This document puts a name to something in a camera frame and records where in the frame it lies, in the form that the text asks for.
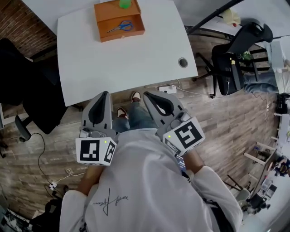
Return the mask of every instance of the shoe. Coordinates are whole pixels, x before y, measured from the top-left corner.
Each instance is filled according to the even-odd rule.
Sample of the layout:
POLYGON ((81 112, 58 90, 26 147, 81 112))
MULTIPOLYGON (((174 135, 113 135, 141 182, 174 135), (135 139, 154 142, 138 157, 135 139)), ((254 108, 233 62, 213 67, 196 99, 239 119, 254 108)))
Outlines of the shoe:
POLYGON ((131 96, 131 103, 133 102, 141 102, 141 95, 138 91, 133 92, 132 96, 131 96))
POLYGON ((119 107, 117 109, 117 117, 118 118, 128 118, 127 112, 124 110, 124 108, 119 107))

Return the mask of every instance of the blue scissors handle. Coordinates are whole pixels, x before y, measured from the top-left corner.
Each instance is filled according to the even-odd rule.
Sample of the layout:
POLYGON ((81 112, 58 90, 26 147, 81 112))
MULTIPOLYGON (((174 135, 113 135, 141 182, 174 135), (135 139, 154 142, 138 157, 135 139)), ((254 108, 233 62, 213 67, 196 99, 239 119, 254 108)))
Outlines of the blue scissors handle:
POLYGON ((123 22, 121 22, 119 27, 120 27, 120 30, 123 30, 123 31, 131 31, 134 28, 132 21, 130 20, 124 20, 123 22))

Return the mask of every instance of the brick wall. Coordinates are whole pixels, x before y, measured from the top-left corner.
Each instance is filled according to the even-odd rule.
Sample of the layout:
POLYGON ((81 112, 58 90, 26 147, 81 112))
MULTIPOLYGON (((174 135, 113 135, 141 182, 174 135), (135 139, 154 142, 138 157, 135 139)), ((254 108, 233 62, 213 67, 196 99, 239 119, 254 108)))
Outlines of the brick wall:
POLYGON ((0 0, 0 39, 26 57, 56 45, 56 35, 21 0, 0 0))

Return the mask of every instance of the wooden floor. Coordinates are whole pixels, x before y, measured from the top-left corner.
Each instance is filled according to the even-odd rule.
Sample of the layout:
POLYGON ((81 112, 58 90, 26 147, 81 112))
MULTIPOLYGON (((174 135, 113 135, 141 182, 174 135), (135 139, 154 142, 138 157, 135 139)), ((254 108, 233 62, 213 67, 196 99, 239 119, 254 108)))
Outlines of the wooden floor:
MULTIPOLYGON (((221 39, 202 36, 191 36, 193 52, 201 52, 210 58, 212 47, 226 43, 221 39)), ((196 59, 198 73, 205 73, 203 63, 196 59)), ((196 93, 212 92, 212 79, 199 79, 193 82, 190 78, 182 79, 180 88, 196 93)), ((175 84, 177 81, 157 83, 143 86, 135 90, 144 92, 156 90, 164 84, 175 84)), ((128 106, 132 90, 112 94, 114 108, 128 106)), ((208 94, 197 95, 178 90, 176 96, 189 113, 196 116, 206 136, 206 140, 197 148, 205 164, 212 167, 223 180, 230 174, 235 180, 243 179, 246 184, 246 174, 252 162, 243 156, 251 150, 257 141, 271 145, 271 136, 276 136, 278 119, 273 116, 276 96, 259 94, 256 97, 246 94, 243 90, 226 97, 210 99, 208 94), (266 99, 270 104, 266 113, 266 99)), ((23 112, 22 106, 4 106, 5 116, 23 112)), ((28 126, 31 133, 41 133, 44 136, 46 150, 40 159, 40 166, 50 181, 57 181, 67 175, 66 169, 73 174, 82 173, 85 165, 78 164, 75 157, 75 138, 79 136, 81 112, 69 107, 61 124, 50 135, 43 134, 33 123, 28 126)), ((51 199, 45 190, 48 185, 44 175, 38 168, 38 157, 44 145, 39 135, 22 143, 20 134, 14 123, 1 131, 3 141, 9 146, 3 153, 6 158, 0 159, 0 183, 8 198, 10 208, 16 213, 31 218, 35 210, 43 212, 45 204, 51 199)), ((81 176, 69 177, 59 184, 75 188, 81 176)))

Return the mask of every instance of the jeans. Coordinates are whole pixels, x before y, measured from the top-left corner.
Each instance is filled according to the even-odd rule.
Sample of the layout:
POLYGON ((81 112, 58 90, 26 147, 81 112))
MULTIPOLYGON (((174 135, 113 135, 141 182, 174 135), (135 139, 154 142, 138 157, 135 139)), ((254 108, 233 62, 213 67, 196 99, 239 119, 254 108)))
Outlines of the jeans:
POLYGON ((255 75, 244 75, 245 92, 279 93, 275 73, 273 71, 260 73, 258 82, 255 75))
POLYGON ((138 102, 133 102, 128 110, 127 118, 116 118, 113 120, 113 129, 122 133, 129 130, 158 128, 150 114, 138 102))

